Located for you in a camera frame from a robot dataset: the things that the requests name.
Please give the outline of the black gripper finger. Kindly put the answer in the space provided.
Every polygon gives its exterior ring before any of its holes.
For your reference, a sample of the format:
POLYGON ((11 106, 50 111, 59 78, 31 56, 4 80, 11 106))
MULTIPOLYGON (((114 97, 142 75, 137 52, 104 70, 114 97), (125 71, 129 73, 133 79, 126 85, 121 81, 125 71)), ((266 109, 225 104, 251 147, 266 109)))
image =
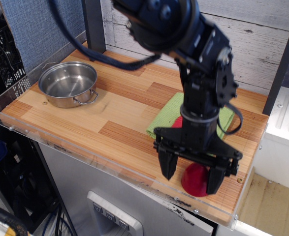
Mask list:
POLYGON ((225 169, 211 167, 209 169, 207 190, 208 195, 216 194, 225 177, 225 169))
POLYGON ((176 151, 170 149, 160 149, 158 151, 158 158, 162 175, 167 180, 170 180, 176 171, 178 161, 176 151))

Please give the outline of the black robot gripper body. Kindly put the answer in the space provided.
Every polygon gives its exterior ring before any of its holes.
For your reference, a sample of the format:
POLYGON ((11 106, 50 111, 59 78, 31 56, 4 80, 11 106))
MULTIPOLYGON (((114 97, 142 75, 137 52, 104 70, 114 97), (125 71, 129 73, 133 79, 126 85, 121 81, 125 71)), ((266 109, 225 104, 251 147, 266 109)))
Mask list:
POLYGON ((221 129, 219 109, 209 114, 195 114, 185 108, 180 110, 183 117, 181 128, 158 127, 154 148, 176 151, 178 157, 205 165, 209 168, 225 169, 225 177, 236 175, 239 160, 243 155, 225 143, 217 134, 217 126, 221 129))

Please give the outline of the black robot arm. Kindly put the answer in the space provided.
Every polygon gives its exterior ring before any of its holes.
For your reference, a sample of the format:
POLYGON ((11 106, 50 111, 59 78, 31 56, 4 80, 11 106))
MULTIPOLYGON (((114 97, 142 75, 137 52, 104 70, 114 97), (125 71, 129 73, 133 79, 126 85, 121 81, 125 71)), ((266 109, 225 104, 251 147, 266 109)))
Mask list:
POLYGON ((242 154, 223 142, 219 112, 237 96, 229 39, 199 12, 194 0, 116 0, 129 30, 146 50, 175 59, 184 101, 180 127, 154 129, 162 174, 170 179, 179 157, 192 163, 181 184, 192 196, 215 194, 225 177, 236 175, 242 154))

